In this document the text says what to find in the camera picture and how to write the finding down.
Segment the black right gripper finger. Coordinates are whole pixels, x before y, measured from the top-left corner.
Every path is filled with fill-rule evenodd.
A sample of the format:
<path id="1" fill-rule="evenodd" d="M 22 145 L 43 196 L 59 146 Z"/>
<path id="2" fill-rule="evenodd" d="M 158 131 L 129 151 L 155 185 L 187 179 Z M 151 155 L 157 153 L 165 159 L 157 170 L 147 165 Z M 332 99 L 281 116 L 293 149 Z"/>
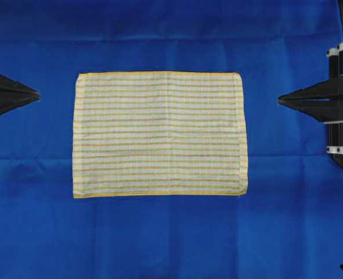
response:
<path id="1" fill-rule="evenodd" d="M 343 74 L 322 81 L 310 87 L 282 95 L 279 101 L 299 101 L 312 99 L 342 99 L 343 98 Z"/>
<path id="2" fill-rule="evenodd" d="M 280 105 L 302 112 L 319 122 L 343 123 L 343 102 L 335 101 L 284 101 Z"/>

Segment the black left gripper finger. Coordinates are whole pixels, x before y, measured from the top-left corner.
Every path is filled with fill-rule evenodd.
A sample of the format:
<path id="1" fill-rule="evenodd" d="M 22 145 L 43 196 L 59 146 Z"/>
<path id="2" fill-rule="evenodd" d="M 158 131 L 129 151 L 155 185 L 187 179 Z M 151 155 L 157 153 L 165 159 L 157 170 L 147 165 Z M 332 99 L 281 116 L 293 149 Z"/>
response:
<path id="1" fill-rule="evenodd" d="M 22 98 L 16 101 L 8 101 L 8 102 L 0 102 L 0 116 L 4 113 L 10 112 L 11 110 L 14 110 L 16 108 L 26 106 L 29 103 L 39 101 L 39 96 L 32 96 L 28 98 Z"/>
<path id="2" fill-rule="evenodd" d="M 39 96 L 39 92 L 0 74 L 0 96 Z"/>

